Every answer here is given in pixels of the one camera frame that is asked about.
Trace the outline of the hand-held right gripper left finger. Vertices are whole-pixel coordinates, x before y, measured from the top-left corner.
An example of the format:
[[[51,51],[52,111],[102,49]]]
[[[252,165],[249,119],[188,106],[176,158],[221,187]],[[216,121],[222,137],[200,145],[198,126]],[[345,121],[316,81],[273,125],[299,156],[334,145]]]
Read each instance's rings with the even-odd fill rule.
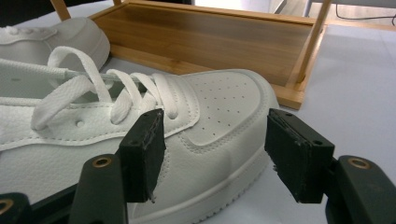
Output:
[[[163,111],[141,115],[114,154],[87,160],[68,224],[129,224],[128,205],[153,201],[164,160]]]

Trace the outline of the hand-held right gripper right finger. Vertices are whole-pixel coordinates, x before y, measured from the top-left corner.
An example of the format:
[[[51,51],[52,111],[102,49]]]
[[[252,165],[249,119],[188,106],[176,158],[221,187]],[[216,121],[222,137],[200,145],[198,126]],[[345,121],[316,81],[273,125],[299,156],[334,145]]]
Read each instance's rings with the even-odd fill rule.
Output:
[[[265,151],[298,203],[328,199],[328,224],[396,224],[396,186],[367,159],[335,145],[289,112],[270,109]]]

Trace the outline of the white sneaker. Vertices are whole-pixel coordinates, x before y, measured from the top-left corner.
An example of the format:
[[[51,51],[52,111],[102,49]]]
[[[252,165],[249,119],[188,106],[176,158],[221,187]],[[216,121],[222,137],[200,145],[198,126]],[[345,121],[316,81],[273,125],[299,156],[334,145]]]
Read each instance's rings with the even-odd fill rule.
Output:
[[[57,47],[84,52],[98,69],[110,51],[105,33],[88,18],[73,18],[51,27],[0,28],[0,60],[47,65]]]
[[[59,47],[44,65],[0,59],[0,194],[38,202],[78,182],[88,159],[117,150],[137,119],[164,112],[166,150],[154,199],[131,224],[195,224],[237,199],[268,162],[270,84],[248,70],[189,75],[99,72]]]

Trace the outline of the wooden shoe rack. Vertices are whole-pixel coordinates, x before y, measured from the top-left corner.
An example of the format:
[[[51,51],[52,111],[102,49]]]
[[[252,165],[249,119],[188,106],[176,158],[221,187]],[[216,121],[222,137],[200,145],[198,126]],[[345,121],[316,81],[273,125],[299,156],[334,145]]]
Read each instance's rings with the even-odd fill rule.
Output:
[[[244,68],[298,109],[328,9],[315,19],[148,0],[113,0],[91,16],[114,56],[171,74]]]

